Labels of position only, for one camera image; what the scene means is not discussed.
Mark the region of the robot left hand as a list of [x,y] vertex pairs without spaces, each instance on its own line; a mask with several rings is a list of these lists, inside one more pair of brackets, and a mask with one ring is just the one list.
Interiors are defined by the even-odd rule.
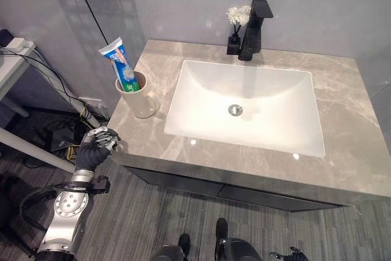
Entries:
[[108,127],[88,131],[77,152],[75,170],[94,172],[97,166],[112,154],[120,140],[119,135]]

